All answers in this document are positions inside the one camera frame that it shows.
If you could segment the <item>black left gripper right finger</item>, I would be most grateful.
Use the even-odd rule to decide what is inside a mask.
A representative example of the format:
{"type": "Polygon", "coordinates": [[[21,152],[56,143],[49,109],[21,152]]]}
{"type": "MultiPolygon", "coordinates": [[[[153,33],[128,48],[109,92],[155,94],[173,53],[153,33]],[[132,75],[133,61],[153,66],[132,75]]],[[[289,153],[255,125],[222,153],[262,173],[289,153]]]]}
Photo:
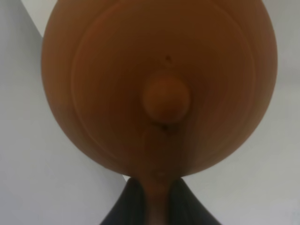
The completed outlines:
{"type": "Polygon", "coordinates": [[[182,178],[176,180],[169,191],[168,224],[221,225],[199,202],[182,178]]]}

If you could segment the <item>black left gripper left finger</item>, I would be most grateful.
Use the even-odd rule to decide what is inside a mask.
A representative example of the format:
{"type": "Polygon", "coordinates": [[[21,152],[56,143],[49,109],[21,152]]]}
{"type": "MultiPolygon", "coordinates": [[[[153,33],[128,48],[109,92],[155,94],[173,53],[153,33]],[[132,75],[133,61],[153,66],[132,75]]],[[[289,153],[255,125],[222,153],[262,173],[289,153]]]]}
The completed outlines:
{"type": "Polygon", "coordinates": [[[130,178],[102,225],[150,225],[150,198],[141,183],[130,178]]]}

